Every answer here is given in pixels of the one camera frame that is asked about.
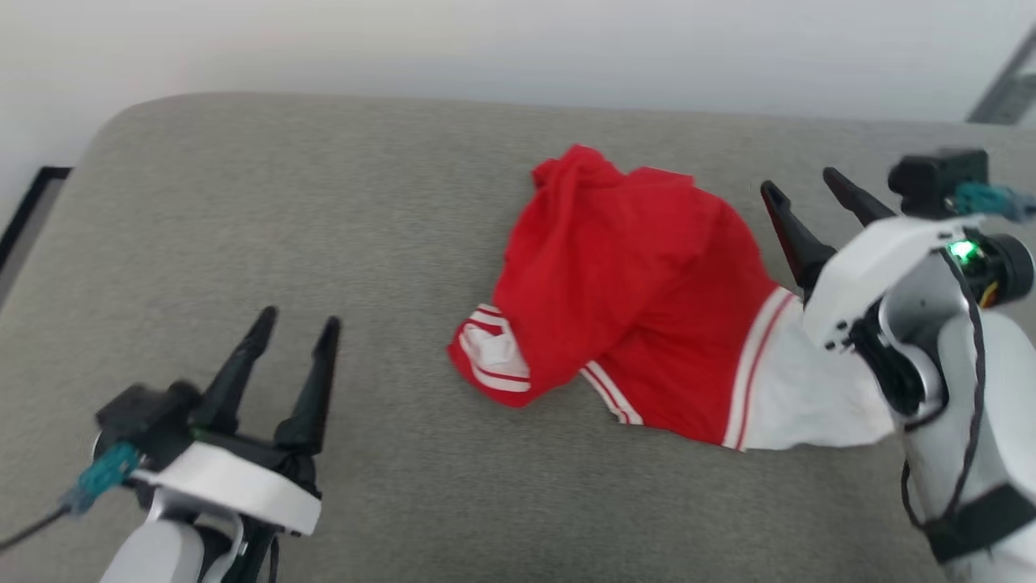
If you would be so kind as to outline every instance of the black band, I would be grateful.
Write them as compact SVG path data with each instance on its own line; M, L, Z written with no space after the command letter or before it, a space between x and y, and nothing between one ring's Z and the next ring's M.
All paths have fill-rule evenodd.
M940 564L989 549L1036 519L1036 506L1013 486L1004 485L958 507L950 517L919 528Z

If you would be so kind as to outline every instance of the white background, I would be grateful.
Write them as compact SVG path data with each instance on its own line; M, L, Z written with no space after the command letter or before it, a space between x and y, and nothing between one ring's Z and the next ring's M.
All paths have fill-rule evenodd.
M1036 0L0 0L0 224L121 109L259 89L957 121Z

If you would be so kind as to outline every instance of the gray table surface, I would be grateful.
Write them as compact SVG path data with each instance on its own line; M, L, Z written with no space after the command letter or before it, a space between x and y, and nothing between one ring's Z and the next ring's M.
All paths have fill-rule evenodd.
M623 169L694 174L784 283L766 178L835 244L859 226L827 194L828 165L891 201L899 155L983 146L995 178L1036 186L1036 134L1004 127L247 93L143 104L97 135L0 312L2 529L85 466L93 411L136 381L204 384L277 304L242 406L256 435L290 409L322 321L344 322L323 516L284 542L282 581L938 581L900 507L894 442L740 455L622 427L582 380L525 410L461 381L443 347L490 297L529 170L573 142ZM1011 310L1030 334L1032 307ZM111 494L0 558L0 580L96 580L142 518Z

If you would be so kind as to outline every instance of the red fabric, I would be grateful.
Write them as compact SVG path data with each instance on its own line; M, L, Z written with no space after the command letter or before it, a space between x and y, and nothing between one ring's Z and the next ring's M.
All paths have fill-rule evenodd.
M722 441L745 339L776 287L744 221L692 176L625 175L585 146L533 177L493 295L529 389L484 386L456 338L455 366L522 407L596 360L644 425Z

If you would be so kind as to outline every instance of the green led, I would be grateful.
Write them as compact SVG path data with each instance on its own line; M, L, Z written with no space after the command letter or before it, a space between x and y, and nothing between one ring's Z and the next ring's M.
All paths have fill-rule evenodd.
M960 264L966 264L975 258L978 254L978 244L967 238L963 240L956 240L949 244L947 247L950 250L950 254L957 258Z

